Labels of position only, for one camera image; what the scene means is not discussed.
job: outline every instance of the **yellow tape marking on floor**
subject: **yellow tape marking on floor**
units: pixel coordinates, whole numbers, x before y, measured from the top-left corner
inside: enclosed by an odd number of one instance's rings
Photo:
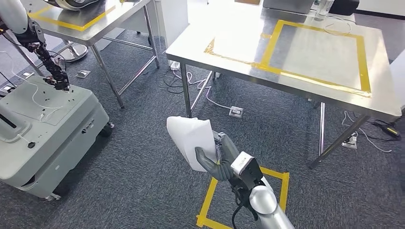
[[[288,195],[288,181],[289,181],[289,173],[279,173],[274,170],[260,167],[260,170],[262,171],[263,174],[269,175],[272,177],[276,177],[281,179],[281,191],[280,191],[280,208],[285,212],[286,211],[286,204],[287,204],[287,195]],[[214,191],[216,188],[216,185],[218,184],[218,180],[215,178],[211,179],[210,185],[207,190],[207,194],[205,195],[205,200],[202,204],[200,214],[197,215],[197,223],[196,225],[200,228],[203,226],[207,226],[209,228],[213,229],[232,229],[224,224],[221,224],[219,222],[216,222],[212,219],[207,218],[208,214],[208,209],[210,208],[211,201],[214,196]]]

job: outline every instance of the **table leg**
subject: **table leg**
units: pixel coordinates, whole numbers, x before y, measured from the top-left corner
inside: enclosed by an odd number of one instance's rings
[[[336,149],[341,143],[349,138],[353,132],[355,132],[361,125],[363,125],[369,119],[369,116],[361,115],[354,123],[352,123],[349,128],[347,128],[333,143],[330,145],[317,159],[315,159],[311,165],[309,166],[310,169],[314,169],[317,165],[319,165],[322,160],[326,159],[329,154]]]
[[[4,36],[9,39],[11,44],[17,49],[17,51],[22,55],[22,57],[31,65],[32,68],[38,73],[38,75],[45,77],[45,75],[39,70],[39,68],[35,65],[35,63],[31,60],[27,54],[24,53],[24,51],[21,49],[20,46],[14,44],[15,40],[8,34],[8,32],[4,33]]]
[[[145,13],[146,25],[147,25],[148,31],[149,31],[150,43],[152,44],[153,54],[156,56],[156,59],[155,59],[156,67],[160,68],[158,52],[156,51],[155,39],[153,37],[152,27],[150,25],[150,20],[149,20],[148,7],[146,5],[143,7],[143,12]]]
[[[215,72],[211,71],[208,74],[207,78],[205,79],[204,83],[202,84],[202,87],[201,87],[200,91],[198,92],[197,98],[195,98],[194,102],[191,105],[191,112],[194,111],[194,108],[197,105],[198,101],[200,100],[200,98],[201,98],[201,96],[202,96],[202,94],[203,94],[203,92],[204,92],[204,90],[205,90],[205,88],[206,88],[206,86],[208,84],[208,81],[211,79],[211,77],[214,77],[214,76],[215,76]]]
[[[319,150],[318,156],[323,153],[323,137],[325,129],[325,103],[320,103],[320,124],[319,124]]]
[[[181,72],[181,81],[183,82],[183,93],[184,93],[184,100],[186,102],[186,113],[187,117],[191,118],[191,107],[190,107],[190,95],[189,95],[189,84],[187,80],[187,70],[186,65],[180,63],[180,72]]]
[[[108,69],[106,68],[106,65],[104,64],[104,61],[101,58],[100,52],[98,51],[96,45],[94,44],[94,45],[90,46],[90,48],[93,51],[94,56],[96,57],[98,64],[103,69],[104,74],[106,75],[108,84],[110,85],[111,89],[113,90],[114,95],[117,98],[119,105],[121,106],[122,109],[125,108],[124,103],[122,102],[121,96],[118,94],[117,88],[115,87],[115,85],[114,85],[114,83],[113,83],[113,81],[111,79],[111,75],[110,75]]]

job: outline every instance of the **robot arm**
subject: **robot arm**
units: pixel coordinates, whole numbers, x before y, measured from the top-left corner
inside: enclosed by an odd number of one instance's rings
[[[256,159],[245,152],[239,153],[226,134],[218,135],[219,141],[216,144],[221,153],[219,165],[205,157],[200,147],[195,148],[195,153],[198,162],[214,178],[229,181],[239,199],[240,203],[232,217],[234,228],[235,215],[243,206],[252,212],[254,220],[260,219],[263,229],[293,229],[294,226],[278,205],[273,189],[260,171]]]
[[[69,90],[69,79],[65,71],[53,62],[52,56],[46,50],[45,37],[38,23],[32,21],[19,0],[0,1],[0,20],[10,29],[18,42],[29,52],[35,53],[43,62],[51,77],[44,81],[55,86],[56,90]]]

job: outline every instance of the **metal table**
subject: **metal table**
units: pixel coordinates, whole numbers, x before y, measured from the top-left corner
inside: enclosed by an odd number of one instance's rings
[[[152,62],[155,61],[157,68],[159,68],[160,64],[157,56],[156,44],[154,39],[150,39],[152,47],[147,47],[144,45],[104,36],[120,25],[123,21],[128,19],[132,14],[143,8],[149,36],[153,38],[149,14],[146,6],[146,4],[148,4],[150,1],[151,0],[131,0],[121,3],[120,0],[100,0],[99,2],[91,4],[80,11],[63,10],[58,7],[51,6],[43,1],[36,1],[35,5],[32,5],[31,1],[28,0],[22,0],[22,3],[29,12],[28,15],[39,23],[46,34],[59,37],[65,41],[71,41],[67,43],[62,51],[70,47],[72,42],[91,48],[106,75],[107,81],[110,84],[119,105],[121,108],[124,108],[124,103],[121,99],[122,93]],[[149,50],[153,52],[153,56],[134,76],[131,77],[128,83],[126,83],[124,87],[118,91],[113,83],[108,69],[104,64],[103,59],[101,58],[100,52],[95,45],[95,43],[100,39],[107,39],[109,41]]]
[[[180,62],[187,116],[216,72],[321,102],[319,157],[314,168],[370,116],[401,116],[380,30],[241,3],[212,4],[167,49]],[[211,70],[190,104],[186,64]],[[325,103],[362,115],[323,150]]]

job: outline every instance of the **yellow tape square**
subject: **yellow tape square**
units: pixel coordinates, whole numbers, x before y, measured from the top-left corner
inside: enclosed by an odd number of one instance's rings
[[[288,182],[289,182],[290,173],[288,173],[288,172],[279,173],[279,172],[276,172],[276,171],[273,171],[271,169],[264,168],[264,167],[260,167],[260,170],[265,175],[269,175],[269,176],[281,179],[281,192],[280,192],[279,205],[280,205],[281,209],[283,209],[283,211],[285,212],[286,204],[287,204]],[[207,195],[205,196],[205,200],[202,204],[200,214],[197,215],[196,225],[200,228],[202,228],[203,226],[207,226],[207,227],[213,228],[213,229],[232,229],[224,224],[221,224],[219,222],[216,222],[212,219],[207,218],[208,209],[210,208],[211,201],[213,199],[214,191],[215,191],[217,184],[218,184],[218,180],[216,180],[215,178],[212,178],[211,183],[207,190]]]
[[[362,37],[360,35],[350,34],[350,33],[341,35],[341,36],[353,38],[356,40],[357,62],[358,62],[358,67],[359,67],[360,87],[361,87],[361,89],[357,89],[357,88],[340,85],[337,83],[325,81],[325,80],[318,79],[315,77],[306,76],[306,75],[302,75],[302,74],[298,74],[298,73],[293,73],[293,72],[289,72],[289,71],[286,71],[283,69],[279,69],[279,68],[270,66],[269,65],[270,59],[273,55],[276,43],[278,41],[278,38],[281,34],[281,30],[283,29],[284,25],[289,25],[289,26],[293,26],[293,27],[297,27],[297,28],[304,28],[304,29],[313,30],[313,31],[325,32],[324,29],[322,29],[322,28],[308,26],[305,24],[299,24],[299,23],[290,22],[290,21],[278,20],[276,26],[274,27],[273,34],[271,34],[271,35],[261,34],[262,38],[269,38],[269,42],[267,43],[267,46],[264,50],[264,53],[263,53],[263,56],[262,56],[262,59],[260,62],[247,62],[247,61],[238,60],[236,58],[232,58],[230,56],[224,56],[224,55],[215,53],[214,52],[215,38],[210,42],[210,44],[207,46],[207,48],[205,49],[204,52],[217,56],[217,57],[228,59],[231,61],[249,64],[252,67],[263,70],[263,71],[275,73],[278,75],[288,76],[288,77],[299,79],[299,80],[304,80],[306,82],[319,84],[322,86],[349,92],[352,94],[358,94],[358,95],[361,95],[364,97],[371,97],[371,87],[370,87],[370,81],[369,81],[368,69],[367,69],[364,37]]]
[[[111,6],[105,12],[103,12],[100,15],[98,15],[97,17],[93,18],[91,21],[89,21],[88,23],[86,23],[83,26],[75,25],[75,24],[71,24],[71,23],[67,23],[67,22],[64,22],[64,21],[59,21],[59,20],[55,20],[55,19],[52,19],[52,18],[49,18],[49,17],[42,16],[42,14],[44,12],[50,10],[51,8],[55,8],[55,6],[47,6],[47,7],[43,8],[43,9],[37,11],[37,12],[28,13],[28,16],[30,16],[30,18],[32,18],[32,19],[45,21],[45,22],[51,23],[51,24],[56,24],[56,25],[59,25],[59,26],[63,26],[63,27],[72,29],[72,30],[85,31],[87,28],[94,25],[100,19],[102,19],[107,14],[109,14],[111,11],[113,11],[116,8],[116,6],[115,5]]]

